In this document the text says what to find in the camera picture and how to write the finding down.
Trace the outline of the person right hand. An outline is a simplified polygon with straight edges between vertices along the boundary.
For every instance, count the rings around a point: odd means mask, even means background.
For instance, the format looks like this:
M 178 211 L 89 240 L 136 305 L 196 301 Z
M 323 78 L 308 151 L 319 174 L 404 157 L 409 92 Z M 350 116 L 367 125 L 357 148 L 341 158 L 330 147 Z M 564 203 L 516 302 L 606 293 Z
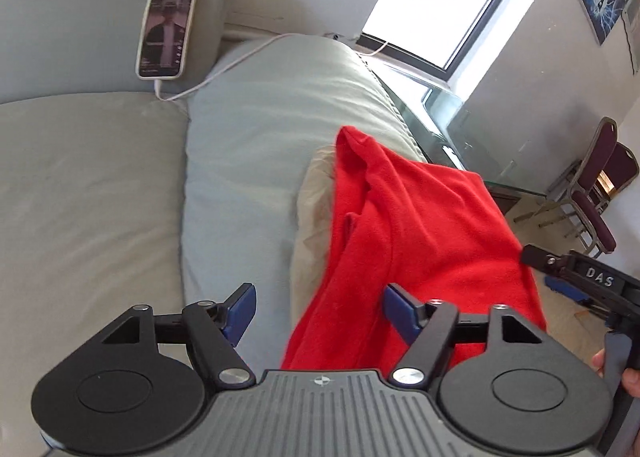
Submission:
M 605 350 L 600 350 L 592 356 L 591 365 L 593 365 L 593 368 L 601 378 L 605 378 Z M 637 369 L 624 369 L 620 374 L 620 384 L 623 385 L 623 388 L 631 397 L 638 399 L 640 388 L 639 371 Z

